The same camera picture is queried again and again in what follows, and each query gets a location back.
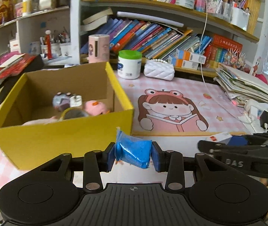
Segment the red paper stack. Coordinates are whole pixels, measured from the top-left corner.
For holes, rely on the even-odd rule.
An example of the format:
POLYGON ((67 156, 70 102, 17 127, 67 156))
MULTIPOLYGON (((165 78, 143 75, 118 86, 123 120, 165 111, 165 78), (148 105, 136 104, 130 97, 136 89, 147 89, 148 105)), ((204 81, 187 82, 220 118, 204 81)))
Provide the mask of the red paper stack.
POLYGON ((34 55, 19 54, 0 63, 0 83, 10 76, 19 75, 36 58, 34 55))

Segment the white power strip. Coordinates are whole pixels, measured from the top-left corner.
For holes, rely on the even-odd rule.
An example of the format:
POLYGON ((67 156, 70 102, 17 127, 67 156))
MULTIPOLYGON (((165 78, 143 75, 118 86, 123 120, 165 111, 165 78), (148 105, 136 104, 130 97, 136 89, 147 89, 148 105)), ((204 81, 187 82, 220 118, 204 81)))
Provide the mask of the white power strip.
POLYGON ((244 104, 243 115, 238 119, 250 133, 268 132, 268 103, 259 103, 249 99, 244 104))

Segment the white charger plug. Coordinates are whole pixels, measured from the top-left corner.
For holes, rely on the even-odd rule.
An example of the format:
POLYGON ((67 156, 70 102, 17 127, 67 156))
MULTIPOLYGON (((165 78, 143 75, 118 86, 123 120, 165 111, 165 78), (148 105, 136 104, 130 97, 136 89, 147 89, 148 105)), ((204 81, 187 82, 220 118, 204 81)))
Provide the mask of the white charger plug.
POLYGON ((82 109, 82 97, 80 95, 70 97, 70 107, 82 109))

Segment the pink cartoon desk mat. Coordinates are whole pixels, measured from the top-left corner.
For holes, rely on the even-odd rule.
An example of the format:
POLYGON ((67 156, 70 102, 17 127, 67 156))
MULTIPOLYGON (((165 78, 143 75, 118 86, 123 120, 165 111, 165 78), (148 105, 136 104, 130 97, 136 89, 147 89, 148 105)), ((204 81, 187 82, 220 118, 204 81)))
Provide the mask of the pink cartoon desk mat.
POLYGON ((238 120, 242 110, 214 84, 174 78, 172 81, 141 75, 119 78, 135 108, 132 135, 153 139, 164 148, 193 157, 197 142, 215 133, 245 134, 238 120))

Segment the pink plush toy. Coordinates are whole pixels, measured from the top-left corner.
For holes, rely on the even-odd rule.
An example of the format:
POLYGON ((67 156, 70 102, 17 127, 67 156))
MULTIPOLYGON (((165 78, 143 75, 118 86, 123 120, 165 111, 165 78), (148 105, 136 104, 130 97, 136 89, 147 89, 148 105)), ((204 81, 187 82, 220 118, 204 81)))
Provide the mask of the pink plush toy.
POLYGON ((96 100, 87 101, 84 110, 91 116, 110 113, 110 109, 105 103, 96 100))

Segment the white quilted purse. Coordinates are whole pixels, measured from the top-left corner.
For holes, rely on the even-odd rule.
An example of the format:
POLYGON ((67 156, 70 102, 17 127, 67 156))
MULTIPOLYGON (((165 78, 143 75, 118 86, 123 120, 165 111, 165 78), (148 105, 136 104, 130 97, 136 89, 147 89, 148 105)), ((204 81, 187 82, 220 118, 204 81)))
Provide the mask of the white quilted purse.
POLYGON ((172 64, 154 60, 146 60, 145 62, 144 75, 146 77, 172 81, 174 74, 175 70, 172 64))

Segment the black electronic keyboard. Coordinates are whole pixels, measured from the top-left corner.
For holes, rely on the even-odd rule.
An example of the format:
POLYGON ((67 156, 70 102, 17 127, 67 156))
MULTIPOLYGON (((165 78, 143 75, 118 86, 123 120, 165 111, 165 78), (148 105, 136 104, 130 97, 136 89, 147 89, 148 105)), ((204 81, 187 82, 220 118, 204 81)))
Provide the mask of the black electronic keyboard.
POLYGON ((25 69, 16 76, 9 76, 0 84, 0 104, 5 100, 9 92, 14 87, 15 83, 20 79, 24 73, 41 70, 44 67, 44 62, 40 55, 35 56, 25 69))

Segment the blue purple toy car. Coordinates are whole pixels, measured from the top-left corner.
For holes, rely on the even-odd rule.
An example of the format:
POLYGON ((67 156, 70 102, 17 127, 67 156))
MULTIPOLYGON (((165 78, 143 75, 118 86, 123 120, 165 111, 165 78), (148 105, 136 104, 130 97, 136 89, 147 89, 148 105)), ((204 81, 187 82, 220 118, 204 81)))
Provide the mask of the blue purple toy car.
POLYGON ((71 92, 58 92, 52 99, 52 105, 57 111, 63 112, 67 108, 70 108, 71 97, 74 96, 76 94, 71 94, 71 92))

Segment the orange white medicine box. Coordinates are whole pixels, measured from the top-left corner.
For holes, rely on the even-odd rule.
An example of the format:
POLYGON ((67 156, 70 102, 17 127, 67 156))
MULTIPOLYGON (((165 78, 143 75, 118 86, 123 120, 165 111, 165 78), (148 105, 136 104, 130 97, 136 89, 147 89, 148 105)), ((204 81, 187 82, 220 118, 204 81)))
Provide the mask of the orange white medicine box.
POLYGON ((205 64, 206 56, 189 52, 187 50, 176 50, 174 56, 168 57, 168 63, 174 67, 197 70, 200 64, 205 64))

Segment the pink cylindrical holder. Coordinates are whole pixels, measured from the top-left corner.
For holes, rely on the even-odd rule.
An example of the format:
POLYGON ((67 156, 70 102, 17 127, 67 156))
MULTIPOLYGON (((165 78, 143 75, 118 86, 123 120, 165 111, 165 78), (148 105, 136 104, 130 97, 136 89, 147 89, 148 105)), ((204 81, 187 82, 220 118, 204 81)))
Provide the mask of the pink cylindrical holder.
POLYGON ((89 63, 108 62, 110 60, 110 36, 95 34, 89 36, 88 61, 89 63))

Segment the yellow cardboard box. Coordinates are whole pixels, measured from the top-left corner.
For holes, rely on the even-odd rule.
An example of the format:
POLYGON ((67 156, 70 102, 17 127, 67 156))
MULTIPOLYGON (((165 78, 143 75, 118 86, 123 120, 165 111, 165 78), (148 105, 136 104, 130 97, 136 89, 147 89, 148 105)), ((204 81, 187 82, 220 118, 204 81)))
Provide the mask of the yellow cardboard box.
POLYGON ((116 129, 130 134, 134 108, 109 63, 25 73, 0 107, 0 148, 21 170, 31 170, 62 153, 81 157, 115 141, 116 129), (110 112, 64 119, 52 100, 72 93, 84 102, 105 103, 110 112))

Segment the stack of papers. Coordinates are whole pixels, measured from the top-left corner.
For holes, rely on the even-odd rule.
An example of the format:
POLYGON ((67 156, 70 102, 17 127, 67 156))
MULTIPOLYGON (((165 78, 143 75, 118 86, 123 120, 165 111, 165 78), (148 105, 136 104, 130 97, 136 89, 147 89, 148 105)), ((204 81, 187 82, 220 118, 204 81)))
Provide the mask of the stack of papers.
POLYGON ((215 81, 238 106, 250 99, 268 103, 268 85, 259 78, 226 65, 220 65, 216 74, 215 81))

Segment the blue clay packet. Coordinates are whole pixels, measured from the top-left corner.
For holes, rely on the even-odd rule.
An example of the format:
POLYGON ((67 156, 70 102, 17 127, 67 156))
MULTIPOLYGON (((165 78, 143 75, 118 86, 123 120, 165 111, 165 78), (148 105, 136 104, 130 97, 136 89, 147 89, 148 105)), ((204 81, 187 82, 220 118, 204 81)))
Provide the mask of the blue clay packet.
POLYGON ((152 141, 125 134, 117 128, 115 158, 141 169, 149 167, 152 153, 152 141))

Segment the white jar green lid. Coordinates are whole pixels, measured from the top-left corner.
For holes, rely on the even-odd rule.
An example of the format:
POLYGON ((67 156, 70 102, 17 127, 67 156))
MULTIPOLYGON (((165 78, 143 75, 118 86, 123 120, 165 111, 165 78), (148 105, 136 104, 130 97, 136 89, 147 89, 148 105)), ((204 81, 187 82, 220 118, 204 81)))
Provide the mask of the white jar green lid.
POLYGON ((126 80, 134 80, 140 76, 142 53, 136 50, 121 50, 118 54, 117 73, 126 80))

